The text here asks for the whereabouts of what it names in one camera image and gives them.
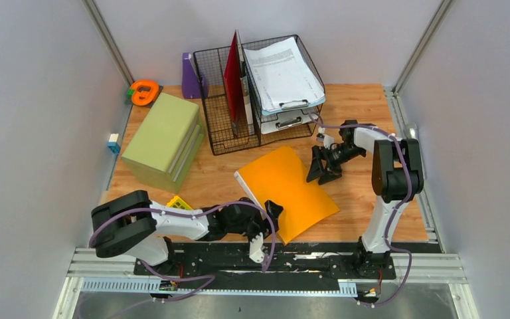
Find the yellow folder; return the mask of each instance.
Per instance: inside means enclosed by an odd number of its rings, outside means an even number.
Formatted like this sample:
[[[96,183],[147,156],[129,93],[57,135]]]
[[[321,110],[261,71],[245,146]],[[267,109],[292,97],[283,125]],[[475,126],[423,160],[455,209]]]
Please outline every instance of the yellow folder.
[[[339,211],[317,180],[306,183],[308,170],[288,146],[282,146],[235,172],[249,198],[259,205],[271,200],[284,207],[278,234],[284,244]]]

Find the wire file organizer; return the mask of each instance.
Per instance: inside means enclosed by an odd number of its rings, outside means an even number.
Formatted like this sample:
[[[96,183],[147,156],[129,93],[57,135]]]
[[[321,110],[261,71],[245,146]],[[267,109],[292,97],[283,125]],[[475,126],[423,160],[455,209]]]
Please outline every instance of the wire file organizer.
[[[290,37],[296,40],[304,62],[323,86],[323,81],[310,55],[305,49],[302,40],[297,35],[242,43],[242,46],[243,49],[258,50]],[[248,125],[247,119],[243,114],[243,118],[239,119],[236,134],[234,134],[230,120],[226,89],[224,87],[224,70],[226,69],[229,52],[230,47],[221,47],[193,53],[197,74],[205,80],[208,80],[209,83],[208,94],[205,94],[202,88],[201,94],[212,153],[214,155],[222,155],[240,150],[247,150],[249,148],[256,148],[280,140],[311,136],[315,129],[315,124],[313,122],[300,124],[269,134],[261,134],[261,124],[276,121],[278,119],[278,114],[269,116],[264,116],[262,114],[261,97],[259,96],[255,81],[248,67],[246,71],[254,123]],[[313,108],[306,108],[303,109],[302,112],[304,114],[308,114],[309,112],[316,112],[319,114],[322,106],[323,105],[320,104]]]

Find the white wall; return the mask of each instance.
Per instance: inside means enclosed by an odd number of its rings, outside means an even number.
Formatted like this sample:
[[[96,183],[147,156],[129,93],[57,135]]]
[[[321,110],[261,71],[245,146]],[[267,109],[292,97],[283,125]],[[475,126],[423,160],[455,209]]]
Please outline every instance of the white wall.
[[[96,0],[134,78],[181,83],[181,54],[298,34],[326,83],[394,84],[440,0]]]
[[[125,87],[81,1],[0,1],[0,318],[51,317]]]
[[[402,92],[481,318],[510,318],[510,1],[457,0]]]

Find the orange object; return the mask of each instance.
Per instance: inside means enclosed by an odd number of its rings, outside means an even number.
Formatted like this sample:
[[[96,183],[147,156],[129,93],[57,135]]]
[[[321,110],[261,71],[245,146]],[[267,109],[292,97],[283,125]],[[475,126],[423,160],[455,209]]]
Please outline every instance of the orange object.
[[[159,96],[159,85],[152,80],[135,81],[130,90],[133,90],[131,101],[134,105],[146,106]]]
[[[285,245],[339,211],[317,181],[306,183],[307,172],[294,150],[281,146],[234,174],[250,198],[260,204],[270,199],[284,207],[278,217],[278,234]]]

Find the purple file holder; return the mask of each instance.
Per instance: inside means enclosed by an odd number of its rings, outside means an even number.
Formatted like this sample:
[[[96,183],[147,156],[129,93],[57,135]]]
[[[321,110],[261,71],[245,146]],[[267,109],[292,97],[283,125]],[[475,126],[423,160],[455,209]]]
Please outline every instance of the purple file holder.
[[[183,79],[181,81],[181,90],[183,91],[184,98],[202,98],[201,86],[199,79],[194,69],[192,62],[193,55],[185,52],[183,53]],[[208,79],[201,74],[202,88],[204,96],[208,96]]]

